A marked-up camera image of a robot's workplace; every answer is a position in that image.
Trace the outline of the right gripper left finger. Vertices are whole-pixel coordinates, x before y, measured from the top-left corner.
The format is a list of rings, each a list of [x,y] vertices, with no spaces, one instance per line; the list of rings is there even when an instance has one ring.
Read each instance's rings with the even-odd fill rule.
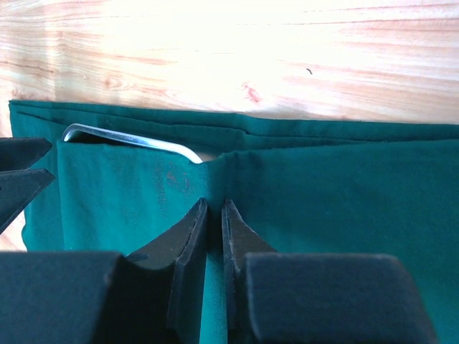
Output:
[[[199,199],[163,234],[127,260],[148,276],[147,329],[154,343],[198,343],[207,243],[207,203]]]

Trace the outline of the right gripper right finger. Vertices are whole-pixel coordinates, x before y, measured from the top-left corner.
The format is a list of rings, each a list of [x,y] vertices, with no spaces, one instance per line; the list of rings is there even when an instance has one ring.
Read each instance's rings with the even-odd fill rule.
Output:
[[[234,201],[229,199],[222,207],[222,247],[227,342],[251,343],[246,255],[274,252],[275,249],[245,223]]]

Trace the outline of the dark green surgical cloth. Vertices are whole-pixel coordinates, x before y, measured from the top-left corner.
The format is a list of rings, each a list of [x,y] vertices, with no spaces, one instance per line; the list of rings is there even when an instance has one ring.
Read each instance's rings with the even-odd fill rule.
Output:
[[[220,214],[281,252],[373,252],[414,277],[441,343],[458,341],[458,127],[268,120],[234,113],[12,100],[12,133],[47,139],[37,162],[55,180],[26,208],[31,250],[131,253],[209,205],[201,339],[224,343]],[[82,134],[80,123],[184,145],[176,153]]]

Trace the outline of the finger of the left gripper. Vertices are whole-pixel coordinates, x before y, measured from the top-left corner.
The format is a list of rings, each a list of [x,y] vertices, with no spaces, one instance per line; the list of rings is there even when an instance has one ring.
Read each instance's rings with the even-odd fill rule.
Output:
[[[30,168],[51,150],[44,138],[1,138],[1,170],[15,171]]]
[[[46,169],[1,172],[1,233],[54,179]]]

